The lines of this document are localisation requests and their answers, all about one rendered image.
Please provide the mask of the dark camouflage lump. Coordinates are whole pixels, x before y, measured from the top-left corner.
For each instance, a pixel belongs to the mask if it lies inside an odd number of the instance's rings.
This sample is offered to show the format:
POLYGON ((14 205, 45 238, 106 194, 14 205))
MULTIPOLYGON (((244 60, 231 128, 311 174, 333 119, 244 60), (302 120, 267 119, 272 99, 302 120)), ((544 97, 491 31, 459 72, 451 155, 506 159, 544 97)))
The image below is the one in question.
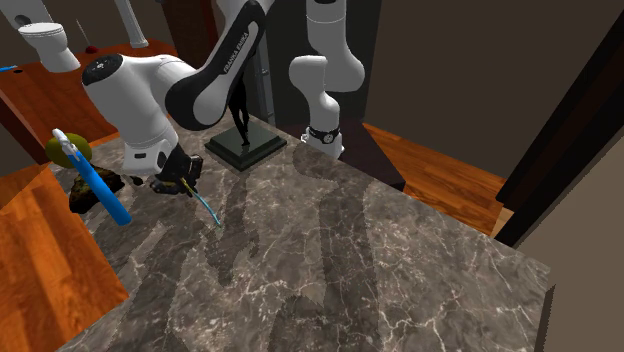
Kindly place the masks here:
MULTIPOLYGON (((93 165, 93 168, 113 193, 125 186, 121 176, 115 172, 95 165, 93 165)), ((99 199, 95 193, 90 189, 83 177, 78 175, 74 179, 69 195, 70 211, 77 214, 85 214, 97 203, 99 203, 99 199)))

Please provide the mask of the white pedestal post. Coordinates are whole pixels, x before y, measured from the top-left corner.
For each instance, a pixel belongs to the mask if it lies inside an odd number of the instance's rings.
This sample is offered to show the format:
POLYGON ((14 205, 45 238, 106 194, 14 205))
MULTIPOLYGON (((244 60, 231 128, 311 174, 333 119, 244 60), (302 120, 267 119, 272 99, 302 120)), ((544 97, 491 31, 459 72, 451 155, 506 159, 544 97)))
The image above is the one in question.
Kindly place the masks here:
POLYGON ((118 9, 125 30, 129 37, 129 42, 132 48, 144 48, 149 45, 149 42, 145 38, 138 20, 135 16, 130 0, 114 0, 114 3, 118 9))

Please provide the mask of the dark door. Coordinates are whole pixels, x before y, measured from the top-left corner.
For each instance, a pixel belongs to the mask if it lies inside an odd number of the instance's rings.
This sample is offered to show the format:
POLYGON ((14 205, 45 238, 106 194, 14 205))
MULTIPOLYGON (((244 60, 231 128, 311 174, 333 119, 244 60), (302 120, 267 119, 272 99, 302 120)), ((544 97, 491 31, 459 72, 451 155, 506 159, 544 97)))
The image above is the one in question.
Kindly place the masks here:
POLYGON ((624 127, 624 10, 496 196, 513 212, 494 239, 510 247, 624 127))

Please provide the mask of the blue spray bottle white nozzle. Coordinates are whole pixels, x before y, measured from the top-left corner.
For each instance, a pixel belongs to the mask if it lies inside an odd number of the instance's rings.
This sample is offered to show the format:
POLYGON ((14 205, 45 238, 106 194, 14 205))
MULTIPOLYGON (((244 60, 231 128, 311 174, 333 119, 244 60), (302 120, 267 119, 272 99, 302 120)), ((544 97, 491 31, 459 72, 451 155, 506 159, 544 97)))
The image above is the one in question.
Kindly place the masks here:
POLYGON ((105 207, 119 226, 132 221, 132 217, 111 191, 109 186, 99 176, 81 151, 69 140, 67 135, 58 128, 52 130, 52 135, 59 142, 63 152, 89 185, 100 203, 105 207))

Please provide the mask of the black figure on dark base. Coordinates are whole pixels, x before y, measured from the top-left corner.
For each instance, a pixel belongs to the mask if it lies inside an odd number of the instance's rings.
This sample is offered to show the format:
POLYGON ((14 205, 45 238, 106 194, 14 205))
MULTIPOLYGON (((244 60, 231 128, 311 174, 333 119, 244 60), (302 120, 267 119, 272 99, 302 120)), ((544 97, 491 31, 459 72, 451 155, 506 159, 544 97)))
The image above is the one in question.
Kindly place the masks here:
POLYGON ((235 126, 212 137, 205 147, 238 171, 248 169, 287 144, 276 133, 250 121, 243 79, 235 85, 227 107, 235 126))

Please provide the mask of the white toilet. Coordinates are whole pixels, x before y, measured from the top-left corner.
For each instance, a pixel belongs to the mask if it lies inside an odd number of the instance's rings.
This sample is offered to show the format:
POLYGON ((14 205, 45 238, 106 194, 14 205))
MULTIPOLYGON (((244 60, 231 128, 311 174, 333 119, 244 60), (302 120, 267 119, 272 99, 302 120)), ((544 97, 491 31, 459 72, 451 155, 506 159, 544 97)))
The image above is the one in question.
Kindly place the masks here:
POLYGON ((37 52, 47 71, 65 73, 80 68, 63 25, 52 19, 43 0, 0 0, 0 12, 37 52))

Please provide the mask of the olive green round fruit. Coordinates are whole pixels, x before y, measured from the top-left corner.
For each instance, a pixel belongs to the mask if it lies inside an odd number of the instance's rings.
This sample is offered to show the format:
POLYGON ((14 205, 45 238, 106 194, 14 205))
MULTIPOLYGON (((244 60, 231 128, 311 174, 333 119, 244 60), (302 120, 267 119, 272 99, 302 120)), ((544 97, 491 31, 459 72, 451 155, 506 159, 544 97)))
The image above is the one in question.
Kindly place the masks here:
MULTIPOLYGON (((91 161, 92 149, 89 143, 87 142, 87 140, 84 137, 78 134, 74 134, 74 133, 67 133, 66 136, 70 140, 70 142, 73 143, 78 148, 78 150, 82 153, 85 159, 87 161, 91 161)), ((67 168, 67 169, 74 168, 73 163, 70 161, 68 156, 62 150, 62 146, 60 142, 55 137, 51 138, 46 143, 45 153, 46 153, 46 156, 49 158, 49 160, 55 163, 56 165, 61 166, 63 168, 67 168)))

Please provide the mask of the red plunger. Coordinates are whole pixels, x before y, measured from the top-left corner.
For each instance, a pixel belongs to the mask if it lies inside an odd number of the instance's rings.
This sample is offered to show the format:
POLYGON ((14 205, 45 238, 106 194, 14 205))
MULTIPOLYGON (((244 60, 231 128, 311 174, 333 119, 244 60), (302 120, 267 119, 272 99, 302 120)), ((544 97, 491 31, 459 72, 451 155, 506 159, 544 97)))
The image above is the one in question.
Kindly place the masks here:
POLYGON ((81 25, 80 21, 78 19, 76 19, 76 24, 80 30, 80 33, 82 34, 87 46, 85 48, 85 52, 87 54, 95 54, 99 51, 99 49, 97 47, 95 47, 94 45, 91 44, 91 41, 89 40, 88 36, 86 35, 86 32, 84 31, 83 26, 81 25))

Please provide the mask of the thin light blue stick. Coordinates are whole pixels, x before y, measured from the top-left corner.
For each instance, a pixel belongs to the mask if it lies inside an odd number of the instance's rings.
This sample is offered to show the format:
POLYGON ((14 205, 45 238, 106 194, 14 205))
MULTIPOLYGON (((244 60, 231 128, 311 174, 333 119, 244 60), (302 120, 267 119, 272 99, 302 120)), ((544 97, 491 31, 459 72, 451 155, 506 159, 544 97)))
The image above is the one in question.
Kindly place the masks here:
POLYGON ((210 205, 207 203, 207 201, 199 195, 199 193, 197 191, 195 191, 186 181, 185 178, 181 178, 180 179, 182 184, 184 185, 184 187, 187 189, 187 191, 189 191, 205 208, 206 210, 210 213, 212 219, 214 220, 214 222, 216 223, 217 226, 221 227, 222 226, 222 222, 219 220, 219 218, 217 217, 216 213, 213 211, 213 209, 210 207, 210 205))

